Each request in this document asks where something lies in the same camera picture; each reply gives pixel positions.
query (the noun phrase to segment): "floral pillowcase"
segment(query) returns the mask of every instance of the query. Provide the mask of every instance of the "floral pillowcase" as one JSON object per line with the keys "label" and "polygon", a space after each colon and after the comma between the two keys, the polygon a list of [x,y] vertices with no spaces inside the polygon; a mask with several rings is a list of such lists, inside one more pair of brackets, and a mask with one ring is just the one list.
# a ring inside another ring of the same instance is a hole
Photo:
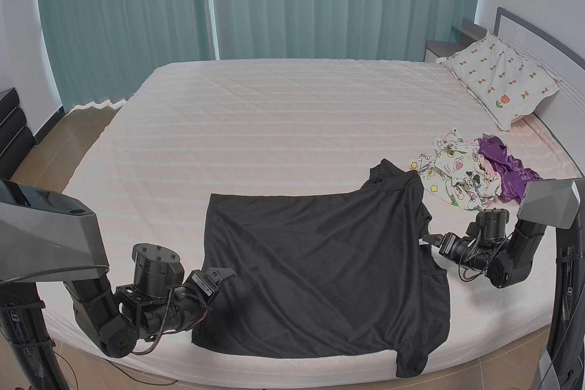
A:
{"label": "floral pillowcase", "polygon": [[491,33],[448,59],[438,59],[477,98],[501,130],[531,114],[559,88],[533,59],[523,57]]}

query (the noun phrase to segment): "crumpled clothes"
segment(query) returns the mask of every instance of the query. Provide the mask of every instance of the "crumpled clothes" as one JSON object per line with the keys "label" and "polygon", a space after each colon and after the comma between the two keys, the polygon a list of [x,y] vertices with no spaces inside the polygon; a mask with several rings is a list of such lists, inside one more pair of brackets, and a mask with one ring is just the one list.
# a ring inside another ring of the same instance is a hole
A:
{"label": "crumpled clothes", "polygon": [[504,202],[524,196],[526,184],[530,181],[542,179],[537,172],[524,168],[521,160],[508,154],[508,147],[494,135],[485,135],[478,138],[479,153],[490,161],[492,167],[502,179],[502,195]]}
{"label": "crumpled clothes", "polygon": [[483,210],[500,194],[499,175],[486,169],[479,148],[457,130],[450,127],[445,138],[435,139],[434,149],[434,157],[424,152],[410,165],[425,190],[464,210]]}

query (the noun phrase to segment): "purple satin fabric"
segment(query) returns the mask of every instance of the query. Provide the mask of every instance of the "purple satin fabric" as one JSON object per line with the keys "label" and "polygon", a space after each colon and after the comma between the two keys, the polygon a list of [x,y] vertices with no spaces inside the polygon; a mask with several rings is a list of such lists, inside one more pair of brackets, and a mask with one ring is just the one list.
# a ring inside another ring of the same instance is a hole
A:
{"label": "purple satin fabric", "polygon": [[502,178],[502,195],[504,202],[522,198],[526,184],[541,180],[542,177],[530,168],[524,168],[522,161],[508,154],[508,147],[496,136],[484,135],[478,138],[479,153],[491,162],[491,165]]}

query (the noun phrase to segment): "bed sheet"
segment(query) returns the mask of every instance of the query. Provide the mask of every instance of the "bed sheet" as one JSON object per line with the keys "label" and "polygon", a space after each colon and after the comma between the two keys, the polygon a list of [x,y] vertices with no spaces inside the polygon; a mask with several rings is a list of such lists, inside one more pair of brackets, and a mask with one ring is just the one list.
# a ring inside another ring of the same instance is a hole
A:
{"label": "bed sheet", "polygon": [[[209,195],[349,192],[387,158],[408,170],[436,136],[456,127],[467,140],[496,134],[545,178],[579,173],[544,125],[529,116],[500,131],[442,65],[403,61],[257,59],[176,63],[158,68],[87,152],[65,193],[99,219],[113,285],[132,282],[132,246],[179,253],[187,271],[203,262]],[[464,233],[475,212],[425,193],[431,231]],[[505,206],[515,218],[516,202]],[[513,222],[507,231],[513,228]],[[464,363],[551,320],[555,236],[547,231],[530,277],[495,289],[464,284],[448,270],[449,339],[425,372]],[[60,284],[39,284],[51,335],[99,356],[77,328]],[[121,363],[204,385],[306,388],[392,379],[395,351],[363,356],[269,359],[227,356],[168,335],[148,356]],[[144,343],[138,349],[146,348]]]}

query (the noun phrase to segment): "black t-shirt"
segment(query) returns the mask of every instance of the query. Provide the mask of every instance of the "black t-shirt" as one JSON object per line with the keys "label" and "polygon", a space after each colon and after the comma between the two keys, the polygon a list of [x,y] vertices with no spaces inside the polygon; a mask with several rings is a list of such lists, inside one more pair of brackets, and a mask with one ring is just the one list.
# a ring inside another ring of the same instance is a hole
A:
{"label": "black t-shirt", "polygon": [[193,343],[272,358],[397,350],[420,374],[449,335],[449,285],[428,245],[416,171],[388,160],[350,193],[211,195],[205,262],[234,269]]}

